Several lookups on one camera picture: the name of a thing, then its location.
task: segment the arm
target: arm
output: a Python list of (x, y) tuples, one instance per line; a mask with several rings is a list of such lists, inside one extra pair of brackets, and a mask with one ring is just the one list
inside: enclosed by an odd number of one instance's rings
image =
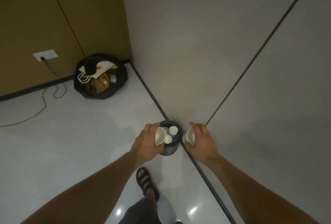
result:
[(129, 152), (53, 198), (22, 224), (105, 223), (132, 173), (162, 152), (163, 145), (155, 145), (158, 126), (147, 124)]
[(186, 142), (186, 149), (217, 176), (246, 224), (318, 224), (301, 209), (265, 188), (221, 156), (205, 125), (193, 122), (190, 125), (194, 130), (195, 143), (192, 146)]

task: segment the wall outlet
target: wall outlet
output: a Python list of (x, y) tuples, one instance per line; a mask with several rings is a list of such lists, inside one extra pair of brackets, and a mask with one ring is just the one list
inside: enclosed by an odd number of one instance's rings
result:
[(38, 61), (41, 61), (41, 59), (40, 59), (41, 57), (44, 57), (46, 60), (58, 57), (58, 55), (56, 54), (56, 52), (53, 49), (52, 50), (46, 50), (44, 52), (34, 53), (33, 55), (36, 57), (36, 59)]

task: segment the white wall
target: white wall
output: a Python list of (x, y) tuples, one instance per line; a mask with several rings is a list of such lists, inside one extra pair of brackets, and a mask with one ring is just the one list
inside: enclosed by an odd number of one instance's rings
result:
[(206, 123), (293, 0), (124, 0), (135, 66), (167, 116)]
[(320, 223), (331, 223), (330, 4), (299, 0), (208, 124), (227, 159)]

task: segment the power cord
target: power cord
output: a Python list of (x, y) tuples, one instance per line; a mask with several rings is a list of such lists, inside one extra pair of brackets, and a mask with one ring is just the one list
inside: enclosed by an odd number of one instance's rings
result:
[[(55, 94), (57, 93), (57, 91), (59, 90), (59, 86), (58, 85), (55, 85), (56, 86), (56, 91), (53, 93), (53, 97), (56, 98), (56, 99), (59, 99), (59, 98), (62, 98), (66, 93), (67, 93), (67, 88), (66, 88), (66, 85), (61, 81), (61, 79), (59, 78), (59, 76), (50, 68), (50, 66), (48, 65), (46, 59), (44, 57), (41, 57), (40, 58), (41, 61), (45, 62), (45, 64), (47, 65), (48, 69), (50, 69), (50, 71), (58, 78), (58, 80), (61, 82), (61, 84), (64, 85), (64, 93), (60, 96), (60, 97), (56, 97)], [(33, 119), (35, 116), (38, 116), (46, 107), (47, 107), (47, 104), (46, 104), (46, 101), (45, 101), (45, 98), (44, 98), (44, 94), (46, 92), (46, 90), (48, 88), (45, 88), (43, 93), (42, 93), (42, 96), (41, 96), (41, 99), (42, 101), (44, 102), (44, 107), (39, 111), (37, 112), (34, 116), (28, 118), (28, 119), (25, 119), (23, 121), (20, 121), (20, 122), (17, 122), (17, 123), (14, 123), (14, 124), (10, 124), (10, 125), (4, 125), (4, 126), (0, 126), (0, 127), (6, 127), (6, 126), (15, 126), (15, 125), (18, 125), (18, 124), (21, 124), (23, 122), (26, 122), (30, 119)]]

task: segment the forearm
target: forearm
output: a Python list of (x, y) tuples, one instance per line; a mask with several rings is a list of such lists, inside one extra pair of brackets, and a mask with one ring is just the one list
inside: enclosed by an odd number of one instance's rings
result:
[(214, 156), (205, 165), (218, 177), (246, 224), (317, 224), (309, 215), (253, 180), (223, 156)]
[(23, 224), (105, 223), (127, 180), (140, 165), (134, 152), (127, 152), (105, 168), (53, 198)]

